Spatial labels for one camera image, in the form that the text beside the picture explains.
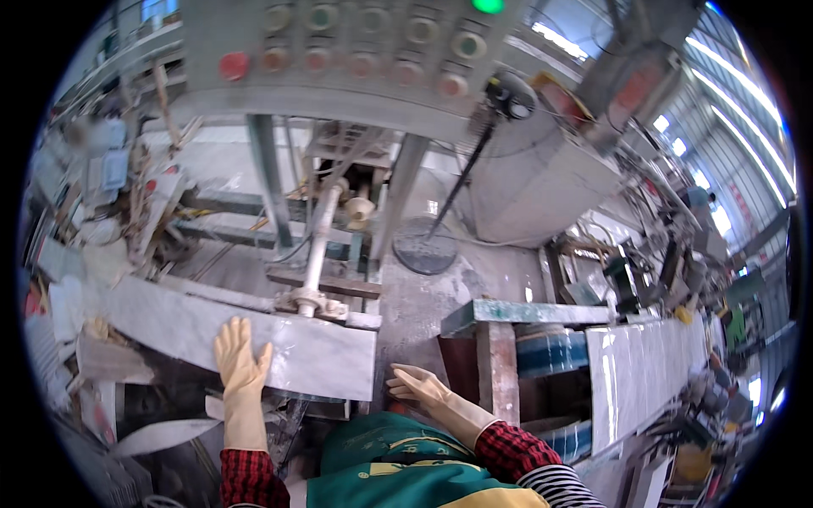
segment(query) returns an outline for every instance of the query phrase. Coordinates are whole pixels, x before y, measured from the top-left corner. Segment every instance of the metal bracket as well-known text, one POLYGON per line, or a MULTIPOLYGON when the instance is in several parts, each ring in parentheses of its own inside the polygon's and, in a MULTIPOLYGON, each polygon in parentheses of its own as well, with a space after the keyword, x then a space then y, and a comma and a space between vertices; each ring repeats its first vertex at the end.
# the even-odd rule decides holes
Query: metal bracket
POLYGON ((274 301, 277 307, 299 306, 302 303, 310 303, 315 306, 320 317, 330 319, 347 319, 350 308, 338 300, 331 300, 324 296, 324 293, 309 288, 294 288, 288 293, 281 294, 274 301))

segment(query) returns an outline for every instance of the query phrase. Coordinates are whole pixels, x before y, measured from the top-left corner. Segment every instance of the rubber glove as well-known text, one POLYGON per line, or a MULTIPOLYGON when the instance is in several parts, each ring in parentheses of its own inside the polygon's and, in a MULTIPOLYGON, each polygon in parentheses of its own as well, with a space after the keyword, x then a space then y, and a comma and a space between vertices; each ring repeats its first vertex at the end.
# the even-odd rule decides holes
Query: rubber glove
POLYGON ((251 324, 233 317, 215 339, 215 359, 223 381, 224 448, 268 453, 260 396, 271 365, 272 345, 263 346, 257 361, 251 353, 251 324))
POLYGON ((432 418, 469 449, 474 450, 480 434, 498 421, 487 410, 448 389, 432 372, 400 363, 391 367, 395 379, 387 381, 389 394, 397 399, 419 401, 432 418))

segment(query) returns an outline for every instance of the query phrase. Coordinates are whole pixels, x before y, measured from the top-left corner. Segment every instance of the striped sleeve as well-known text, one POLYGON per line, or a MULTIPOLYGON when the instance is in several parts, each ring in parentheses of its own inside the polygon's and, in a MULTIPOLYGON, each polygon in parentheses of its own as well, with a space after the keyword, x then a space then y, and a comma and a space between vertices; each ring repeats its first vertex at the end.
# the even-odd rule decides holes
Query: striped sleeve
POLYGON ((590 489, 581 483, 573 468, 564 464, 538 467, 523 475, 516 484, 536 491, 550 504, 550 508, 570 506, 605 508, 590 489))

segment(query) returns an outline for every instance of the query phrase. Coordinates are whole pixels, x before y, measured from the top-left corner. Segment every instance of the metal plate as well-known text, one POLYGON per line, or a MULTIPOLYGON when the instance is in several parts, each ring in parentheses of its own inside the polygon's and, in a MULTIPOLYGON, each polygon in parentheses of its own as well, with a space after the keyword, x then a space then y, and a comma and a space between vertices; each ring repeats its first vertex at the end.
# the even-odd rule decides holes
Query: metal plate
POLYGON ((393 236, 393 251, 398 261, 415 273, 436 276, 446 271, 457 258, 457 242, 441 224, 434 237, 426 234, 435 220, 430 217, 408 219, 393 236))

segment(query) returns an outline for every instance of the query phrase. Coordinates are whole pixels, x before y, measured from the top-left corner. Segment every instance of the person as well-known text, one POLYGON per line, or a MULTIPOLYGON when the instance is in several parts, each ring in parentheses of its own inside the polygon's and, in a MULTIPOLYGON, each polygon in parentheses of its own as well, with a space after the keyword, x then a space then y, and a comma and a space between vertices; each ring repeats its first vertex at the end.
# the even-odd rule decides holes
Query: person
POLYGON ((717 194, 709 193, 703 187, 693 185, 680 191, 678 194, 680 200, 685 204, 694 214, 698 210, 702 210, 704 206, 708 206, 717 201, 717 194))
MULTIPOLYGON (((225 387, 222 505, 289 506, 289 491, 274 476, 260 406, 272 346, 254 360, 249 320, 235 317, 216 337, 215 357, 225 387)), ((460 397, 429 371, 392 368, 389 395, 419 402, 449 434, 388 411, 340 424, 325 439, 320 476, 307 481, 308 507, 603 506, 544 441, 460 397)))

